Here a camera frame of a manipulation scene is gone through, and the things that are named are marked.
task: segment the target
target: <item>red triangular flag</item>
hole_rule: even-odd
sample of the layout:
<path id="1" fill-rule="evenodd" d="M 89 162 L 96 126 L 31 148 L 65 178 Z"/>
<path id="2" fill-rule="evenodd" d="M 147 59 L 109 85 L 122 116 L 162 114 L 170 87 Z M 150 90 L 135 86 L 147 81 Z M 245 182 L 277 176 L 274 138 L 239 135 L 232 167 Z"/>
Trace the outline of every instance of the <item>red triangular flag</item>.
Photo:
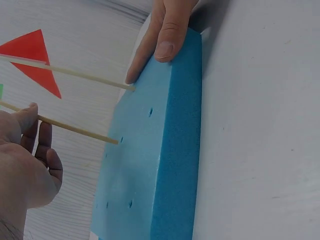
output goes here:
<path id="1" fill-rule="evenodd" d="M 0 54 L 30 60 L 38 60 L 50 65 L 45 40 L 41 29 L 20 36 L 1 45 Z M 13 62 L 12 64 L 29 78 L 61 99 L 59 88 L 51 70 Z"/>

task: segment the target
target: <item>wooden stick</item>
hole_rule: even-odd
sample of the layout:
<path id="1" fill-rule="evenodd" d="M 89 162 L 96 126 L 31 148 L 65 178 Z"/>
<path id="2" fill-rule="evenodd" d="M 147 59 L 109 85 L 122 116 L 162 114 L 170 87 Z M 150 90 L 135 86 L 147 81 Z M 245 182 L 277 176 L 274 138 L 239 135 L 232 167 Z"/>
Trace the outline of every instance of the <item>wooden stick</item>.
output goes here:
<path id="1" fill-rule="evenodd" d="M 89 75 L 84 72 L 77 72 L 77 71 L 65 69 L 62 67 L 46 65 L 41 61 L 30 60 L 30 59 L 23 58 L 23 57 L 13 57 L 13 56 L 5 55 L 5 54 L 0 54 L 0 59 L 4 60 L 4 61 L 11 62 L 11 63 L 15 63 L 15 64 L 23 64 L 23 65 L 27 65 L 30 67 L 35 67 L 35 68 L 39 68 L 39 69 L 47 69 L 47 70 L 51 70 L 51 71 L 55 71 L 55 72 L 59 72 L 59 73 L 67 74 L 67 75 L 72 75 L 75 77 L 92 80 L 95 82 L 107 84 L 110 86 L 130 90 L 130 91 L 134 91 L 136 89 L 134 86 L 125 85 L 125 84 L 117 83 L 114 81 L 109 81 L 109 80 L 104 79 L 99 76 L 93 76 L 93 75 Z"/>
<path id="2" fill-rule="evenodd" d="M 6 103 L 6 102 L 4 102 L 2 100 L 0 100 L 0 106 L 3 106 L 5 108 L 11 109 L 11 110 L 16 111 L 16 112 L 21 110 L 20 108 L 14 106 L 14 105 L 11 105 L 9 103 Z M 84 135 L 84 136 L 88 136 L 88 137 L 91 137 L 91 138 L 94 138 L 94 139 L 98 139 L 98 140 L 101 140 L 101 141 L 104 141 L 104 142 L 107 142 L 107 143 L 111 143 L 111 144 L 116 144 L 116 145 L 118 144 L 118 141 L 115 140 L 115 139 L 109 138 L 107 136 L 102 136 L 100 134 L 96 134 L 96 133 L 93 133 L 93 132 L 90 132 L 90 131 L 86 131 L 86 130 L 83 130 L 83 129 L 80 129 L 80 128 L 77 128 L 77 127 L 74 127 L 74 126 L 70 126 L 70 125 L 64 124 L 62 122 L 47 118 L 45 116 L 38 115 L 38 119 L 40 121 L 45 122 L 45 123 L 48 123 L 48 124 L 51 124 L 51 125 L 55 125 L 57 127 L 60 127 L 60 128 L 63 128 L 63 129 L 67 129 L 67 130 L 70 130 L 72 132 Z"/>

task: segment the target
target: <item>human hand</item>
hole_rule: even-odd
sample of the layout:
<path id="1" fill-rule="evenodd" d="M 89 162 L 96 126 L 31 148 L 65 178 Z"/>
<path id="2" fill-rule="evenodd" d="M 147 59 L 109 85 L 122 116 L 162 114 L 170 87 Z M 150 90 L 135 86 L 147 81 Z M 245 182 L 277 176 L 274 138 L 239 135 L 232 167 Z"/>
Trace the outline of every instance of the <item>human hand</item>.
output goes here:
<path id="1" fill-rule="evenodd" d="M 154 0 L 149 27 L 136 50 L 125 82 L 134 83 L 154 52 L 161 63 L 171 61 L 183 46 L 190 14 L 199 0 Z"/>
<path id="2" fill-rule="evenodd" d="M 0 111 L 2 182 L 19 193 L 28 209 L 49 204 L 59 192 L 63 179 L 62 163 L 51 149 L 50 124 L 41 123 L 38 146 L 32 155 L 38 133 L 38 106 L 35 103 L 30 106 L 13 114 Z"/>

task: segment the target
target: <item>skin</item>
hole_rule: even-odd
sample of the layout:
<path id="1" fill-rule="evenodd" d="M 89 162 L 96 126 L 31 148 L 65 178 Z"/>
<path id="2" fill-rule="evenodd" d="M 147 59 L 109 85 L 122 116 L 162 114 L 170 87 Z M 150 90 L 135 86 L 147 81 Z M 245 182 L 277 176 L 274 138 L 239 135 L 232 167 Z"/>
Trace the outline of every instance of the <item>skin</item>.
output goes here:
<path id="1" fill-rule="evenodd" d="M 52 126 L 42 122 L 38 145 L 38 106 L 9 114 L 0 111 L 0 239 L 22 240 L 27 209 L 49 204 L 58 194 L 63 167 L 51 148 Z"/>
<path id="2" fill-rule="evenodd" d="M 149 27 L 136 50 L 125 82 L 133 84 L 147 61 L 171 61 L 183 46 L 191 12 L 199 0 L 155 0 Z"/>

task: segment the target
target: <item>blue foam block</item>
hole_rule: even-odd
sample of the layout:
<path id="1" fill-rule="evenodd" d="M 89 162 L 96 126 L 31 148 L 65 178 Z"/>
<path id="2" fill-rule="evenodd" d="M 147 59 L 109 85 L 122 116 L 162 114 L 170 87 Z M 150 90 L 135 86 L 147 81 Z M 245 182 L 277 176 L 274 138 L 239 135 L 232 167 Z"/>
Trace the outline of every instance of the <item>blue foam block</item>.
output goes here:
<path id="1" fill-rule="evenodd" d="M 114 110 L 93 203 L 101 240 L 191 240 L 202 98 L 201 35 L 171 63 L 152 57 Z"/>

